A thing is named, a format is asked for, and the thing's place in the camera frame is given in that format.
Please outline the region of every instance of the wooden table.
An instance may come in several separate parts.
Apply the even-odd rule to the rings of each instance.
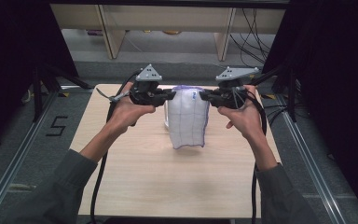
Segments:
[[[97,86],[106,95],[119,85]],[[172,86],[161,86],[163,89]],[[97,91],[89,100],[71,148],[80,151],[101,130],[109,102]],[[164,124],[164,108],[141,117],[112,145],[98,194],[96,214],[129,217],[252,216],[251,183],[255,163],[240,132],[227,130],[228,119],[210,107],[205,147],[173,149]],[[268,127],[268,143],[279,154]],[[80,215],[90,213],[99,168],[84,190]],[[257,191],[257,216],[260,217]]]

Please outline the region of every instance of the long sleeve shirt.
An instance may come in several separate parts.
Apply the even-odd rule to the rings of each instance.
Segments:
[[[76,223],[83,189],[96,167],[96,162],[69,150],[55,172],[9,211],[5,223]],[[263,224],[318,223],[280,164],[256,176]]]

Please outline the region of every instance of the metal bar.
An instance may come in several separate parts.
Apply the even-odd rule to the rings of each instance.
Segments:
[[[50,93],[50,95],[48,96],[45,102],[44,111],[40,115],[39,119],[36,122],[33,122],[33,124],[31,125],[30,130],[22,140],[19,149],[17,150],[12,161],[10,162],[10,165],[7,167],[4,175],[0,179],[0,204],[5,198],[7,190],[10,187],[10,183],[16,176],[17,172],[20,170],[22,162],[24,161],[25,156],[27,155],[32,143],[34,142],[34,139],[40,129],[40,126],[43,123],[43,120],[46,117],[46,114],[48,113],[50,106],[52,105],[53,101],[57,98],[57,95],[58,95],[57,92]]]
[[[278,102],[280,105],[285,105],[285,101],[281,95],[277,96]],[[315,159],[310,152],[310,149],[305,142],[301,131],[298,129],[298,126],[295,122],[292,122],[288,113],[283,112],[284,120],[289,127],[290,133],[295,139],[296,145],[298,147],[298,151],[301,154],[302,159],[305,162],[308,172],[310,173],[310,177],[312,178],[313,184],[315,188],[318,190],[319,195],[321,196],[322,202],[324,203],[324,207],[332,223],[347,223],[344,216],[341,213],[341,210],[338,207],[338,203],[334,198],[334,195],[331,189],[328,187],[327,183],[324,180],[324,177],[316,164]]]

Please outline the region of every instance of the white fabric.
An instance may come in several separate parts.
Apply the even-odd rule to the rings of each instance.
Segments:
[[[200,98],[199,87],[177,86],[168,104],[168,129],[173,148],[205,145],[204,135],[208,123],[209,102]]]

